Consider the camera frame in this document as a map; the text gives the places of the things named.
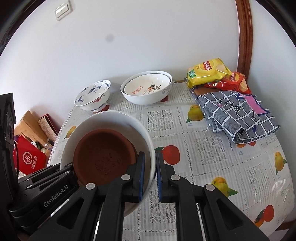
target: white bowl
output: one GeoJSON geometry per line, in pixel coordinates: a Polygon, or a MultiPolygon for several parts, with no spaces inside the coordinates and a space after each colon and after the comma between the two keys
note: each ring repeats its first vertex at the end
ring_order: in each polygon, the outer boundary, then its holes
{"type": "MultiPolygon", "coordinates": [[[[79,141],[87,133],[99,129],[107,128],[120,132],[136,148],[137,152],[145,152],[145,172],[142,201],[148,195],[156,169],[155,151],[151,137],[146,128],[136,118],[126,113],[109,110],[97,113],[84,120],[70,135],[61,160],[61,169],[65,165],[73,162],[74,151],[79,141]]],[[[124,215],[130,214],[139,207],[139,203],[126,203],[124,215]]]]}
{"type": "Polygon", "coordinates": [[[164,74],[145,74],[132,79],[124,87],[127,95],[148,95],[163,90],[170,83],[170,78],[164,74]]]}
{"type": "Polygon", "coordinates": [[[130,102],[134,103],[134,104],[154,104],[156,102],[159,102],[160,100],[162,100],[163,98],[165,98],[168,93],[170,92],[171,88],[172,88],[172,84],[173,84],[173,78],[172,76],[164,71],[146,71],[146,72],[142,72],[142,73],[138,73],[133,75],[132,77],[128,78],[126,81],[123,82],[123,84],[120,87],[120,91],[122,92],[123,96],[130,102]],[[125,86],[133,79],[142,76],[142,75],[146,75],[146,74],[164,74],[167,77],[169,77],[170,82],[168,84],[168,86],[166,86],[164,89],[162,89],[161,91],[156,91],[154,93],[150,93],[150,94],[146,94],[146,95],[138,95],[138,96],[132,96],[132,95],[128,95],[124,92],[124,88],[125,86]]]}
{"type": "Polygon", "coordinates": [[[75,98],[74,104],[83,110],[101,111],[110,97],[109,80],[99,80],[85,87],[75,98]]]}

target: blue and white bowl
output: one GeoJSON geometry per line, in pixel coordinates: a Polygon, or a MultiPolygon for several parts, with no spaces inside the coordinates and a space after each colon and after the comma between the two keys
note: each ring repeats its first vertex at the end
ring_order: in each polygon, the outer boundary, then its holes
{"type": "Polygon", "coordinates": [[[107,105],[110,97],[109,80],[99,80],[85,87],[75,98],[74,104],[83,110],[99,112],[107,105]]]}

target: gray checkered cloth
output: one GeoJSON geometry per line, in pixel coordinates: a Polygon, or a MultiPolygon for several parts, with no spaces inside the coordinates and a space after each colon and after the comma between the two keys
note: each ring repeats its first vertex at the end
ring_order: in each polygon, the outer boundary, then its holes
{"type": "Polygon", "coordinates": [[[280,127],[255,95],[244,95],[236,91],[193,95],[210,129],[213,132],[224,131],[235,144],[265,138],[280,127]]]}

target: brown wood trim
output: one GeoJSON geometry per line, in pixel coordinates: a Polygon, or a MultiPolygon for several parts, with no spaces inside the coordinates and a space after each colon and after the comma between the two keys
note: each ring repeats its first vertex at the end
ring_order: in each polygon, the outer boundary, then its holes
{"type": "Polygon", "coordinates": [[[290,229],[293,224],[295,223],[296,220],[294,221],[290,221],[290,222],[286,222],[286,223],[282,223],[277,229],[276,231],[279,231],[279,230],[286,230],[286,229],[290,229]]]}
{"type": "Polygon", "coordinates": [[[235,0],[237,5],[237,16],[239,19],[239,58],[237,71],[248,78],[252,48],[253,48],[253,26],[252,14],[249,0],[235,0]]]}

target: brown bowl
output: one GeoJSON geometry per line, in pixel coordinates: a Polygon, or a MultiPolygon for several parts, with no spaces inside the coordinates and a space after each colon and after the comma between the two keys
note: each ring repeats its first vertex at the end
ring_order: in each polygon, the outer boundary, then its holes
{"type": "Polygon", "coordinates": [[[97,129],[78,143],[73,158],[74,171],[83,185],[103,185],[125,174],[136,163],[136,151],[122,134],[111,129],[97,129]]]}

